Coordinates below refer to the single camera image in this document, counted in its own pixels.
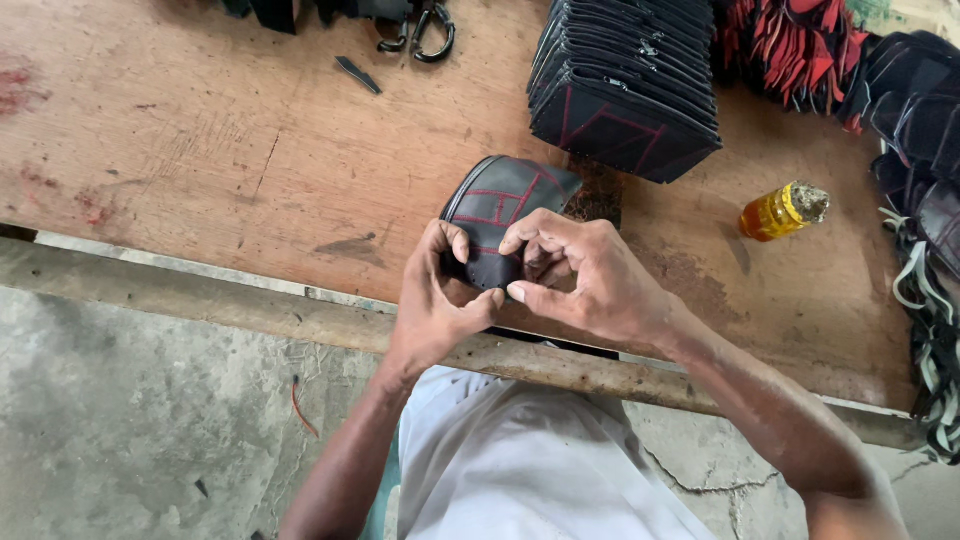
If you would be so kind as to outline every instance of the plywood tabletop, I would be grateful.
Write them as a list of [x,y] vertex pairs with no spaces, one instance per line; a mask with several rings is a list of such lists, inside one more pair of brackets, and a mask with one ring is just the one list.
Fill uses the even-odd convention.
[[[423,226],[477,161],[563,159],[530,135],[524,94],[547,5],[451,4],[453,54],[426,65],[376,53],[369,22],[325,30],[313,16],[288,37],[178,2],[9,0],[0,222],[395,302]],[[672,185],[627,182],[624,237],[708,323],[806,388],[906,410],[876,144],[743,90],[720,90],[719,109],[724,150]],[[833,196],[827,222],[740,239],[743,205],[794,180]],[[521,306],[503,324],[617,348]]]

